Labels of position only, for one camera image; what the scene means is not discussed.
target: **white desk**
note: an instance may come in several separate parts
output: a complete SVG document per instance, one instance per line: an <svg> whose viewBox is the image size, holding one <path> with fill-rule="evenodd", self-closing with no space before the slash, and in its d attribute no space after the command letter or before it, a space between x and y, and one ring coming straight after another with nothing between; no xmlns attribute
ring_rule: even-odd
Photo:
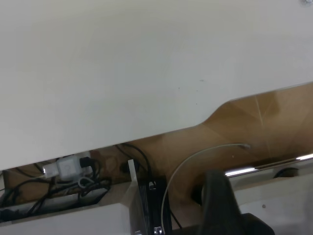
<svg viewBox="0 0 313 235"><path fill-rule="evenodd" d="M2 0L0 169L174 131L313 80L298 0Z"/></svg>

